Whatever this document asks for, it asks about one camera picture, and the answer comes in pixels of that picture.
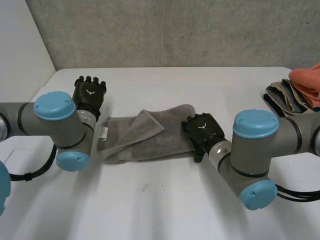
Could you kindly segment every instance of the table surface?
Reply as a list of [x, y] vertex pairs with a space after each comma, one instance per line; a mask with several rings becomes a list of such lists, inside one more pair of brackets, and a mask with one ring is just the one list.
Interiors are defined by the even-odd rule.
[[[287, 78], [283, 67], [86, 68], [56, 72], [34, 97], [72, 94], [80, 76], [106, 81], [101, 108], [108, 116], [136, 116], [191, 104], [211, 113], [231, 140], [235, 115], [270, 111], [261, 98], [267, 85]], [[47, 136], [14, 138], [2, 156], [11, 173], [37, 170], [47, 160]], [[277, 198], [257, 211], [245, 209], [210, 164], [191, 158], [102, 163], [93, 143], [89, 168], [66, 172], [54, 163], [29, 182], [13, 182], [0, 217], [2, 240], [318, 240], [320, 202]], [[274, 158], [269, 177], [298, 191], [320, 188], [320, 159], [311, 154]]]

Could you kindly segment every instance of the carbon fiber hand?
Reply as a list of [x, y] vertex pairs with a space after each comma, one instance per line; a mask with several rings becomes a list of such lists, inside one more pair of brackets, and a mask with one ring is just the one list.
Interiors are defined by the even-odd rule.
[[75, 89], [72, 99], [76, 105], [77, 110], [86, 110], [91, 112], [96, 121], [100, 116], [100, 107], [104, 101], [104, 94], [107, 91], [106, 83], [102, 81], [99, 83], [97, 77], [93, 78], [87, 76], [84, 81], [84, 77], [80, 76], [74, 83]]
[[187, 122], [183, 121], [181, 127], [194, 145], [196, 163], [200, 163], [204, 154], [209, 153], [216, 143], [225, 140], [224, 131], [210, 113], [188, 116]]

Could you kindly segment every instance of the white tag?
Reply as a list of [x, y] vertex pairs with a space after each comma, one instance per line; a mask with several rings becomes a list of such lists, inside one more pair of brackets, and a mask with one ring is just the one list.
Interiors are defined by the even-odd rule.
[[100, 127], [98, 138], [103, 139], [103, 141], [105, 141], [107, 140], [107, 136], [108, 136], [108, 128], [106, 126]]

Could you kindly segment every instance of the stacked cloth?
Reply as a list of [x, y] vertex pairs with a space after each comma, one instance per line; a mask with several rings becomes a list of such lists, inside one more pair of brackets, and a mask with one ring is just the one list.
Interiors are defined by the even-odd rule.
[[297, 68], [289, 79], [273, 82], [263, 99], [279, 117], [320, 111], [320, 64], [310, 69]]

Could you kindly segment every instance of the gray towel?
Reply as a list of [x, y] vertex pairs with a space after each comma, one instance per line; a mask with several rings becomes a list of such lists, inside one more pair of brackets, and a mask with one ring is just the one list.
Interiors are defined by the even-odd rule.
[[102, 124], [108, 127], [107, 139], [99, 139], [97, 149], [110, 164], [176, 158], [176, 154], [194, 150], [181, 122], [195, 113], [193, 106], [184, 104], [165, 111], [142, 110], [134, 117], [110, 118]]

